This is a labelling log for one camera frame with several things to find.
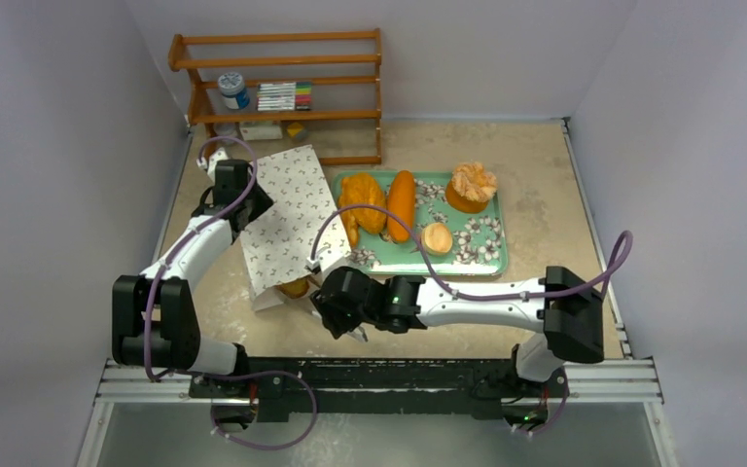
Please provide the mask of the metal tongs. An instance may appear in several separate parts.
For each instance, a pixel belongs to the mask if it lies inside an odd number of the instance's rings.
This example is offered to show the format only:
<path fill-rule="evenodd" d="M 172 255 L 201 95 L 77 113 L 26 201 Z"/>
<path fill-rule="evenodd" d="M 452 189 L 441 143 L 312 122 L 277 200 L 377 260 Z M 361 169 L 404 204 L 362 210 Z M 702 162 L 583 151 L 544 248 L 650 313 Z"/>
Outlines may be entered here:
<path fill-rule="evenodd" d="M 305 279 L 308 282 L 308 292 L 306 295 L 307 298 L 310 299 L 310 296 L 313 295 L 321 286 L 321 282 L 314 275 L 309 275 Z M 316 309 L 316 305 L 314 305 L 313 303 L 310 303 L 310 313 L 325 329 L 327 329 L 330 333 L 332 332 L 328 328 L 327 321 L 323 318 L 321 313 Z M 348 337 L 361 343 L 367 343 L 369 341 L 365 330 L 362 327 L 357 327 L 353 330 L 339 334 L 336 336 L 336 340 L 342 337 Z"/>

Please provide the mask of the small brown fake bread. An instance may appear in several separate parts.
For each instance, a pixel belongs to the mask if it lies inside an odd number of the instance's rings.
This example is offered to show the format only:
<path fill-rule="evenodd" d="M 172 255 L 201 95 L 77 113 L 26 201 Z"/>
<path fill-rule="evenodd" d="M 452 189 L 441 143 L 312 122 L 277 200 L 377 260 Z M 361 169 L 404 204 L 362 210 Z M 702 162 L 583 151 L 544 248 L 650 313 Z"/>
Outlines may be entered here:
<path fill-rule="evenodd" d="M 303 277 L 292 282 L 279 284 L 276 289 L 285 297 L 296 300 L 307 295 L 310 288 L 310 281 Z"/>

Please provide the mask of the orange braided fake bread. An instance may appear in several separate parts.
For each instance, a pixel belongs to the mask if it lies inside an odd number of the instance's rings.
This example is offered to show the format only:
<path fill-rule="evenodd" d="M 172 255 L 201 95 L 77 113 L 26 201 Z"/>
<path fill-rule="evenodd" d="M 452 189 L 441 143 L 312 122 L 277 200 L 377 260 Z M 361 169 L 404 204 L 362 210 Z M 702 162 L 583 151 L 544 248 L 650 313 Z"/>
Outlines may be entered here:
<path fill-rule="evenodd" d="M 355 248 L 359 242 L 359 224 L 356 217 L 348 212 L 340 214 L 341 222 L 345 229 L 348 242 L 351 248 Z"/>

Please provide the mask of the white patterned paper bag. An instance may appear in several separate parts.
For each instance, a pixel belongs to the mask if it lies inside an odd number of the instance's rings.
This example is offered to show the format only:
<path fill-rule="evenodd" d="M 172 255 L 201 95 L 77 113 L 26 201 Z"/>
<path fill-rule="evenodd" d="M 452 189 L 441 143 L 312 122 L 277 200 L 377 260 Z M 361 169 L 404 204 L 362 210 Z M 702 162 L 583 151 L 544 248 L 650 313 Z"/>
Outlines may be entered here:
<path fill-rule="evenodd" d="M 322 267 L 342 266 L 350 245 L 323 168 L 311 145 L 259 159 L 258 180 L 273 206 L 240 234 L 251 309 L 283 304 L 280 285 L 307 280 L 311 250 L 317 243 Z"/>

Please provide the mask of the pale yellow fake bun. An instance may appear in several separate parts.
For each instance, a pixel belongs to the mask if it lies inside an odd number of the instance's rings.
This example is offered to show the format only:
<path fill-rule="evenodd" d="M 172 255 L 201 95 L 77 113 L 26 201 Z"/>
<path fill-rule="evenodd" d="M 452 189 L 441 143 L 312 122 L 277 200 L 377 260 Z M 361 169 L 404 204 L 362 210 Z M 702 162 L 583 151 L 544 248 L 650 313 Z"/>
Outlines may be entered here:
<path fill-rule="evenodd" d="M 424 249 L 434 256 L 444 256 L 453 246 L 453 237 L 444 223 L 432 223 L 421 232 L 421 243 Z"/>

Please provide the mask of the long orange fake baguette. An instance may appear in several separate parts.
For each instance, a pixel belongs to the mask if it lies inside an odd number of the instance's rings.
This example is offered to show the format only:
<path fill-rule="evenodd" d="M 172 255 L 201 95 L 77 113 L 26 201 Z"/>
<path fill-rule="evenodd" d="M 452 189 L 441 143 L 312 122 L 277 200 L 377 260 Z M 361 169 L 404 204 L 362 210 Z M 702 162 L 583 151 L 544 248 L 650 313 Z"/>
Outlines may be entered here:
<path fill-rule="evenodd" d="M 415 180 L 410 171 L 402 170 L 393 179 L 388 191 L 387 209 L 407 226 L 393 218 L 387 220 L 387 233 L 395 243 L 407 242 L 413 232 L 415 215 Z"/>

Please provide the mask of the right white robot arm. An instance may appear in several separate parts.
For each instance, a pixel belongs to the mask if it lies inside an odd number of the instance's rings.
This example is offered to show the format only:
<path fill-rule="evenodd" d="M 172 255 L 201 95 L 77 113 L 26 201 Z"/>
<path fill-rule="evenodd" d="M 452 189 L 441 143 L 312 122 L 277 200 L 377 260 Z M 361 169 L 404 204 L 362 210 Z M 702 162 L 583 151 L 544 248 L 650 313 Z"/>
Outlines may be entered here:
<path fill-rule="evenodd" d="M 395 275 L 379 282 L 351 267 L 332 270 L 309 297 L 334 338 L 362 324 L 404 334 L 449 325 L 506 326 L 531 332 L 513 352 L 507 382 L 529 396 L 565 363 L 604 360 L 603 295 L 571 270 L 549 266 L 518 282 L 438 282 Z"/>

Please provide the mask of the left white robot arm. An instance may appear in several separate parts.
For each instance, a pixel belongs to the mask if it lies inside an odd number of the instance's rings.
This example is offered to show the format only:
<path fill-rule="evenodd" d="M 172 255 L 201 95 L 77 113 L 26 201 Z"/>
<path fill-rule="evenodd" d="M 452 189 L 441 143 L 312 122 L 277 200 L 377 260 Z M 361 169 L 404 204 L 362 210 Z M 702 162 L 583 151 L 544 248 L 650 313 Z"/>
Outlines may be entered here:
<path fill-rule="evenodd" d="M 256 179 L 255 166 L 224 159 L 202 194 L 182 236 L 137 275 L 122 275 L 112 288 L 113 359 L 122 365 L 213 375 L 226 397 L 250 388 L 244 347 L 202 335 L 193 291 L 240 233 L 273 205 Z"/>

